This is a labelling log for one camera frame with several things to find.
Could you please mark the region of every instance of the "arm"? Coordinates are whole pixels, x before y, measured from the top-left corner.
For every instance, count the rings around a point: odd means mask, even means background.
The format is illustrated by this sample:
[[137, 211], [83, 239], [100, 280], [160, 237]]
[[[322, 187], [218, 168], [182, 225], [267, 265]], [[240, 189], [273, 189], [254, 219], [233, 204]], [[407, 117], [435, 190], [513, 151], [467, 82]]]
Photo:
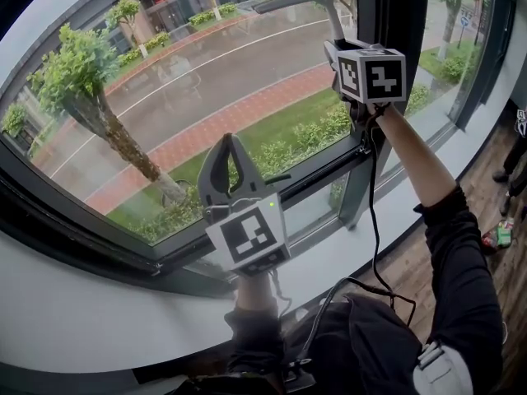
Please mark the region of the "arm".
[[278, 393], [285, 393], [280, 371], [283, 341], [267, 273], [238, 278], [236, 308], [225, 319], [232, 328], [234, 343], [229, 372], [262, 374]]
[[427, 225], [436, 311], [429, 342], [464, 358], [474, 393], [488, 393], [501, 375], [501, 312], [481, 234], [463, 191], [396, 109], [377, 119], [421, 202]]

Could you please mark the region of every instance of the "white strap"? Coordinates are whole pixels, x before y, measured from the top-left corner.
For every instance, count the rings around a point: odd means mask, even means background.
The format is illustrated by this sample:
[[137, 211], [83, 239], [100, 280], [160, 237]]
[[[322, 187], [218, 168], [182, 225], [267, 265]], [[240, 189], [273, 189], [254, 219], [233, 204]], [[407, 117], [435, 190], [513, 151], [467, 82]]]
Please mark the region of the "white strap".
[[458, 351], [433, 342], [418, 359], [413, 384], [419, 395], [473, 395], [469, 368]]

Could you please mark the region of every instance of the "wooden floor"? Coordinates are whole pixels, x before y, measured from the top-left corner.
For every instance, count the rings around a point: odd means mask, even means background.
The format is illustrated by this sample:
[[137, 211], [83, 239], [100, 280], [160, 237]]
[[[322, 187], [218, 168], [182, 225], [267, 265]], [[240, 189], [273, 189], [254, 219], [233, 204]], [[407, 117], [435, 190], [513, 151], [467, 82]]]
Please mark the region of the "wooden floor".
[[[478, 218], [482, 232], [492, 228], [501, 219], [498, 206], [505, 187], [494, 183], [491, 175], [501, 168], [515, 140], [512, 126], [510, 121], [503, 119], [500, 122], [483, 151], [461, 179], [470, 209]], [[525, 226], [520, 225], [521, 208], [525, 202], [522, 198], [525, 195], [513, 202], [509, 213], [515, 217], [515, 239], [512, 246], [487, 258], [508, 329], [508, 337], [503, 346], [505, 368], [501, 388], [512, 385], [527, 353], [527, 233]], [[381, 276], [397, 293], [416, 300], [417, 310], [411, 328], [422, 342], [430, 332], [436, 304], [431, 290], [430, 253], [425, 243], [424, 230], [424, 225], [420, 225], [378, 263]], [[372, 271], [364, 273], [361, 280], [378, 285]], [[396, 301], [396, 311], [403, 320], [408, 318], [410, 310], [409, 304]]]

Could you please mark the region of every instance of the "person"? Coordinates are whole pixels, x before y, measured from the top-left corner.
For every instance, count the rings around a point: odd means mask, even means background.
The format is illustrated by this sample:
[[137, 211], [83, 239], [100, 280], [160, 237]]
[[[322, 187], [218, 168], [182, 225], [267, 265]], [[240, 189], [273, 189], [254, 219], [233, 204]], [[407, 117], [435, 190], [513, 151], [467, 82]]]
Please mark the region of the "person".
[[[416, 210], [427, 226], [433, 268], [431, 286], [436, 297], [427, 352], [436, 346], [453, 349], [462, 363], [459, 375], [465, 372], [465, 392], [446, 388], [431, 393], [489, 393], [501, 375], [503, 333], [476, 218], [446, 167], [393, 106], [376, 122], [408, 173], [420, 201]], [[353, 255], [352, 248], [342, 250]], [[263, 274], [239, 278], [236, 306], [226, 315], [226, 321], [233, 330], [234, 346], [229, 373], [258, 375], [265, 378], [273, 393], [285, 393], [283, 365], [301, 351], [314, 315], [302, 319], [283, 341], [277, 303], [269, 277]], [[348, 294], [344, 302], [331, 303], [322, 316], [308, 353], [309, 373], [315, 385], [305, 391], [427, 393], [417, 390], [413, 378], [417, 367], [422, 367], [423, 373], [429, 370], [419, 359], [422, 351], [420, 341], [387, 304]], [[437, 377], [443, 375], [445, 370], [441, 369]], [[256, 386], [258, 390], [236, 393], [271, 393], [265, 392], [262, 385]]]
[[496, 183], [508, 184], [508, 190], [505, 193], [500, 203], [500, 213], [505, 216], [511, 208], [511, 199], [519, 196], [527, 186], [527, 166], [522, 169], [518, 176], [510, 181], [510, 177], [514, 172], [516, 166], [520, 162], [520, 158], [527, 151], [527, 138], [518, 134], [516, 142], [509, 151], [505, 162], [503, 163], [503, 169], [498, 170], [492, 174], [492, 179]]

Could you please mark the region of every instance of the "black pants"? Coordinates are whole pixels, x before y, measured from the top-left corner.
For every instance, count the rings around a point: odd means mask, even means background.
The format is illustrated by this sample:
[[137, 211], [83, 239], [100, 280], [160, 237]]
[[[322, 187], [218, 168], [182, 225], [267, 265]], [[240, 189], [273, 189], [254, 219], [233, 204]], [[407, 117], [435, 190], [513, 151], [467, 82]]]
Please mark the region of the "black pants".
[[[527, 151], [527, 138], [518, 136], [514, 146], [512, 147], [509, 155], [503, 163], [503, 169], [509, 175], [512, 174], [514, 168], [520, 162], [520, 158]], [[527, 186], [527, 166], [521, 171], [521, 173], [509, 184], [509, 194], [511, 196], [518, 196], [524, 191]]]

